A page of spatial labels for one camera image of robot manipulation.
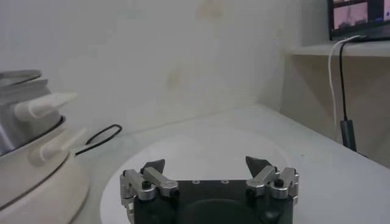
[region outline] monitor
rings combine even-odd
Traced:
[[[390,40],[390,0],[328,0],[328,14],[331,40]]]

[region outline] wall stain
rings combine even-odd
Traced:
[[[226,0],[203,0],[196,11],[198,19],[211,21],[220,20],[224,17]]]
[[[172,71],[168,74],[168,78],[166,81],[166,86],[168,90],[173,91],[180,86],[183,77],[183,69],[181,66],[176,66],[172,69]]]

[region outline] white table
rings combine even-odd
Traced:
[[[222,127],[256,133],[272,141],[300,173],[295,221],[299,224],[389,223],[390,170],[264,106],[116,138],[79,159],[89,173],[87,201],[74,223],[100,223],[102,191],[113,173],[147,146],[193,127]]]

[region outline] wooden shelf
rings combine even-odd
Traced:
[[[290,55],[328,55],[334,43],[324,43],[307,47],[292,47]],[[351,43],[344,48],[344,55],[349,57],[390,57],[390,41],[370,43]]]

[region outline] black cable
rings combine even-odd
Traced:
[[[91,143],[91,141],[93,141],[96,137],[98,137],[99,135],[103,134],[104,132],[106,132],[106,131],[108,131],[108,130],[110,130],[110,129],[112,129],[112,128],[115,128],[115,127],[118,128],[118,130],[117,130],[115,133],[113,133],[110,137],[106,138],[105,140],[102,140],[101,142],[98,142],[98,143],[96,143],[96,144],[93,144],[93,145],[91,145],[91,146],[89,146],[89,147],[87,147],[87,148],[85,148],[85,149],[83,149],[83,150],[81,150],[81,151],[76,152],[75,155],[78,156],[78,155],[80,155],[80,154],[83,154],[83,153],[85,153],[85,152],[87,152],[87,151],[89,151],[89,150],[92,150],[92,149],[94,149],[94,148],[96,148],[96,147],[98,147],[98,146],[100,146],[100,145],[102,145],[102,144],[108,142],[109,140],[113,139],[113,138],[114,138],[115,136],[117,136],[117,135],[122,131],[122,129],[123,129],[122,126],[120,126],[119,124],[113,124],[113,125],[111,125],[111,126],[105,128],[105,129],[99,131],[99,132],[96,133],[94,136],[92,136],[90,139],[88,139],[88,141],[85,143],[85,145],[89,145],[89,144]]]
[[[346,90],[344,87],[344,74],[342,72],[342,52],[344,50],[345,45],[349,42],[345,42],[340,47],[340,55],[339,55],[339,67],[340,67],[340,79],[341,79],[341,92],[342,92],[342,109],[344,111],[344,120],[347,121],[347,106],[346,106]]]

